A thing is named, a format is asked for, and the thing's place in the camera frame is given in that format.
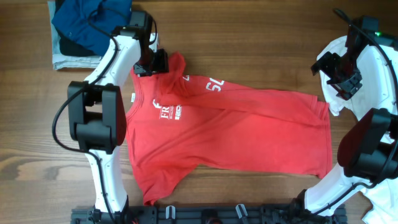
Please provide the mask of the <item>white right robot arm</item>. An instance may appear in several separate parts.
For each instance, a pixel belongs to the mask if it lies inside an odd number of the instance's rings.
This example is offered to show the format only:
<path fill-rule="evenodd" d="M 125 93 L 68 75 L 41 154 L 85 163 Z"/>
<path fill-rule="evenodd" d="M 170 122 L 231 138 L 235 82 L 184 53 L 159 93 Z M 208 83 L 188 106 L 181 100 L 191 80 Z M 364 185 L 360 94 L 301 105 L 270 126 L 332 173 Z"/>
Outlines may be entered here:
<path fill-rule="evenodd" d="M 325 98 L 358 122 L 341 140 L 334 168 L 291 202 L 292 223 L 338 223 L 356 192 L 397 177 L 397 37 L 381 32 L 374 17 L 339 16 L 348 24 L 345 51 L 326 48 L 311 70 Z"/>

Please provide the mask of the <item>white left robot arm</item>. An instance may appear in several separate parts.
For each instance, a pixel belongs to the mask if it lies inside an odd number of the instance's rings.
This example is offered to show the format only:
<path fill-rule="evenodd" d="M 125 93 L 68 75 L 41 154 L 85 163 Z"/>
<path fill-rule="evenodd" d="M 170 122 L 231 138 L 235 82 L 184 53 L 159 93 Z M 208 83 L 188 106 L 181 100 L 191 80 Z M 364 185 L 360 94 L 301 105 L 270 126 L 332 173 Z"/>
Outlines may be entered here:
<path fill-rule="evenodd" d="M 68 86 L 68 120 L 78 152 L 89 160 L 95 183 L 92 207 L 72 210 L 72 223 L 136 223 L 121 178 L 120 145 L 127 130 L 121 88 L 130 72 L 150 77 L 169 70 L 158 48 L 157 27 L 146 11 L 133 11 L 129 23 L 110 34 L 108 50 L 82 82 Z"/>

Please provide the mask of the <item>red t-shirt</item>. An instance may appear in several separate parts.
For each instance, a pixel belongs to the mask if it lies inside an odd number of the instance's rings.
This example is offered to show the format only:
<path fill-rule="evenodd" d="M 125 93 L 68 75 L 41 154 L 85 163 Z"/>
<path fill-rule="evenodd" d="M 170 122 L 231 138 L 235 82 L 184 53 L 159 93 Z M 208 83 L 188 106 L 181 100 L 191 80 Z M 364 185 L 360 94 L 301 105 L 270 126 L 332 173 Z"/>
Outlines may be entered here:
<path fill-rule="evenodd" d="M 145 205 L 168 197 L 199 165 L 323 178 L 332 168 L 328 104 L 296 91 L 258 90 L 169 71 L 132 75 L 126 141 Z"/>

